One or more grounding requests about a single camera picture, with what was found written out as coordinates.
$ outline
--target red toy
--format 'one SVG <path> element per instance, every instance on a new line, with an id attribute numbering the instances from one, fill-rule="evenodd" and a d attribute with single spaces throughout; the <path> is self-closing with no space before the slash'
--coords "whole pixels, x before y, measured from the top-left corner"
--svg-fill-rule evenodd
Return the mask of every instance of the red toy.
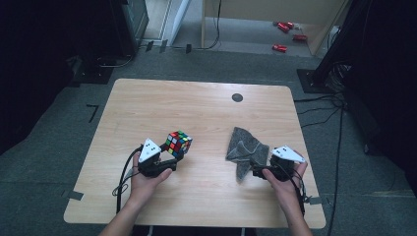
<path id="1" fill-rule="evenodd" d="M 280 45 L 280 44 L 274 44 L 274 45 L 272 46 L 272 50 L 274 50 L 274 51 L 279 51 L 279 52 L 283 52 L 283 53 L 285 53 L 285 52 L 286 52 L 286 49 L 287 49 L 287 47 L 286 47 L 286 46 L 284 46 L 284 45 Z"/>
<path id="2" fill-rule="evenodd" d="M 294 29 L 294 24 L 293 23 L 285 23 L 285 25 L 290 28 L 291 30 Z"/>
<path id="3" fill-rule="evenodd" d="M 278 23 L 276 26 L 285 33 L 289 32 L 289 27 L 285 23 Z"/>
<path id="4" fill-rule="evenodd" d="M 307 41 L 307 35 L 304 35 L 304 34 L 294 34 L 294 35 L 292 35 L 292 40 L 296 40 L 296 41 Z"/>

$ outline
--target hand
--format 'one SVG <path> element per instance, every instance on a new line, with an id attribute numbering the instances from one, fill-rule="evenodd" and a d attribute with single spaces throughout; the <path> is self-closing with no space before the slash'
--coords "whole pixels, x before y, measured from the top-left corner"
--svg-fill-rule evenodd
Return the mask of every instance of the hand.
<path id="1" fill-rule="evenodd" d="M 303 177 L 304 172 L 306 172 L 306 168 L 307 162 L 303 162 L 301 164 L 297 164 L 294 169 L 300 174 L 301 177 Z M 262 171 L 275 191 L 279 205 L 281 206 L 287 219 L 288 228 L 291 235 L 313 235 L 300 210 L 300 204 L 298 202 L 298 198 L 295 192 L 296 190 L 292 182 L 290 180 L 285 182 L 277 180 L 268 169 L 263 169 Z M 292 180 L 294 181 L 297 188 L 300 188 L 300 180 L 298 179 L 298 175 L 297 177 L 292 177 Z"/>
<path id="2" fill-rule="evenodd" d="M 131 194 L 128 203 L 142 207 L 153 195 L 156 187 L 166 180 L 172 173 L 172 169 L 166 169 L 156 178 L 145 177 L 138 174 L 139 154 L 133 156 L 133 177 L 131 178 Z"/>
<path id="3" fill-rule="evenodd" d="M 294 169 L 297 171 L 301 177 L 303 177 L 304 172 L 306 172 L 307 162 L 296 164 Z M 264 176 L 270 182 L 271 186 L 275 191 L 276 198 L 278 199 L 279 205 L 283 210 L 288 209 L 289 207 L 298 207 L 298 199 L 296 195 L 296 190 L 294 185 L 290 180 L 281 182 L 273 176 L 273 174 L 268 169 L 263 169 Z M 298 175 L 295 175 L 293 178 L 294 183 L 297 185 L 297 188 L 300 188 L 300 180 Z"/>
<path id="4" fill-rule="evenodd" d="M 131 194 L 129 200 L 116 214 L 111 222 L 103 229 L 100 235 L 130 235 L 135 220 L 141 208 L 152 197 L 158 184 L 166 180 L 172 173 L 172 169 L 166 169 L 156 178 L 148 178 L 138 174 L 139 154 L 133 156 L 133 175 L 131 178 Z"/>

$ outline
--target black wire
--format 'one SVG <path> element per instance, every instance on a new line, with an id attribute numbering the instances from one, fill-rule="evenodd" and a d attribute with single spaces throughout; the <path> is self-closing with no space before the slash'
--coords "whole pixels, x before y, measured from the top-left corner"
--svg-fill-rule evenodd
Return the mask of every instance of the black wire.
<path id="1" fill-rule="evenodd" d="M 220 40 L 220 28 L 219 28 L 220 12 L 221 12 L 221 0 L 218 2 L 218 9 L 217 9 L 217 23 L 216 23 L 216 22 L 214 22 L 214 25 L 215 25 L 215 30 L 216 30 L 216 32 L 217 32 L 217 36 L 216 36 L 216 38 L 215 38 L 214 42 L 212 43 L 212 45 L 211 45 L 211 46 L 209 46 L 209 47 L 198 47 L 198 48 L 193 48 L 193 50 L 209 50 L 209 49 L 214 48 L 214 47 L 218 44 L 218 42 L 219 42 L 219 40 Z M 168 48 L 173 48 L 173 49 L 182 49 L 182 50 L 183 50 L 183 49 L 186 49 L 186 47 L 180 47 L 180 46 L 166 46 L 166 47 L 168 47 Z"/>
<path id="2" fill-rule="evenodd" d="M 332 110 L 332 109 L 334 109 L 334 107 L 321 107 L 321 108 L 313 108 L 313 109 L 308 109 L 308 110 L 305 110 L 305 111 L 303 111 L 303 112 L 297 112 L 297 115 L 302 115 L 302 114 L 305 114 L 305 113 L 307 113 L 307 112 L 310 112 L 310 111 L 315 111 L 315 110 Z"/>
<path id="3" fill-rule="evenodd" d="M 219 22 L 219 19 L 220 19 L 220 10 L 221 10 L 221 0 L 218 2 L 217 24 L 215 26 L 215 29 L 216 29 L 216 32 L 217 32 L 217 37 L 215 38 L 214 42 L 212 43 L 212 45 L 210 47 L 202 48 L 203 50 L 209 50 L 209 49 L 214 48 L 217 45 L 218 41 L 220 40 L 220 28 L 218 26 L 218 22 Z"/>
<path id="4" fill-rule="evenodd" d="M 331 235 L 331 230 L 332 230 L 333 221 L 334 221 L 334 214 L 335 214 L 335 211 L 336 211 L 342 125 L 343 125 L 343 109 L 341 109 L 341 112 L 340 112 L 339 137 L 338 137 L 337 155 L 336 155 L 336 170 L 335 170 L 335 177 L 334 177 L 334 179 L 335 179 L 334 180 L 334 197 L 333 197 L 333 204 L 332 204 L 333 211 L 331 212 L 330 222 L 328 224 L 328 236 Z"/>
<path id="5" fill-rule="evenodd" d="M 308 126 L 313 126 L 313 125 L 320 125 L 320 124 L 324 124 L 325 122 L 327 122 L 330 118 L 331 118 L 331 116 L 333 116 L 338 110 L 340 110 L 341 108 L 340 107 L 337 107 L 337 109 L 335 109 L 330 115 L 329 115 L 329 117 L 325 120 L 325 121 L 321 121 L 321 122 L 316 122 L 316 123 L 311 123 L 311 124 L 307 124 L 307 125 L 303 125 L 303 126 L 301 126 L 301 128 L 305 128 L 305 127 L 308 127 Z"/>
<path id="6" fill-rule="evenodd" d="M 134 177 L 135 175 L 138 175 L 138 174 L 140 174 L 141 172 L 138 172 L 138 173 L 136 173 L 136 174 L 133 174 L 133 175 L 131 175 L 131 176 L 128 176 L 128 177 L 126 177 L 124 180 L 123 180 L 123 183 L 121 183 L 119 186 L 117 186 L 114 190 L 113 190 L 113 192 L 112 192 L 112 195 L 114 196 L 114 197 L 116 197 L 117 195 L 118 195 L 118 190 L 121 188 L 122 189 L 122 192 L 121 192 L 121 194 L 123 194 L 127 189 L 128 189 L 128 187 L 129 187 L 129 185 L 128 184 L 125 184 L 126 183 L 126 181 L 128 181 L 130 178 L 132 178 L 132 177 Z"/>
<path id="7" fill-rule="evenodd" d="M 129 57 L 128 61 L 126 61 L 125 63 L 122 63 L 122 64 L 120 64 L 120 65 L 109 65 L 109 66 L 107 66 L 107 65 L 98 65 L 98 66 L 99 66 L 99 67 L 103 67 L 103 68 L 119 68 L 119 67 L 124 67 L 124 66 L 126 66 L 127 64 L 129 64 L 129 62 L 131 62 L 131 61 L 132 61 L 132 59 L 133 59 L 133 55 L 131 55 L 131 56 Z"/>
<path id="8" fill-rule="evenodd" d="M 119 187 L 123 186 L 123 181 L 124 181 L 124 178 L 125 178 L 125 172 L 126 172 L 126 169 L 129 165 L 132 157 L 135 155 L 136 152 L 141 151 L 142 148 L 143 148 L 142 146 L 136 148 L 134 151 L 132 151 L 132 153 L 129 155 L 129 158 L 126 160 L 125 167 L 123 167 L 123 172 L 122 172 L 122 175 L 120 176 Z M 122 203 L 122 193 L 123 193 L 122 191 L 123 191 L 123 188 L 117 188 L 116 213 L 118 213 L 120 211 L 120 208 L 121 208 L 121 205 L 122 205 L 121 204 Z"/>
<path id="9" fill-rule="evenodd" d="M 294 102 L 309 102 L 309 101 L 322 100 L 323 98 L 327 98 L 327 97 L 335 97 L 336 94 L 337 93 L 332 94 L 332 95 L 323 95 L 323 96 L 319 96 L 316 98 L 295 99 Z"/>

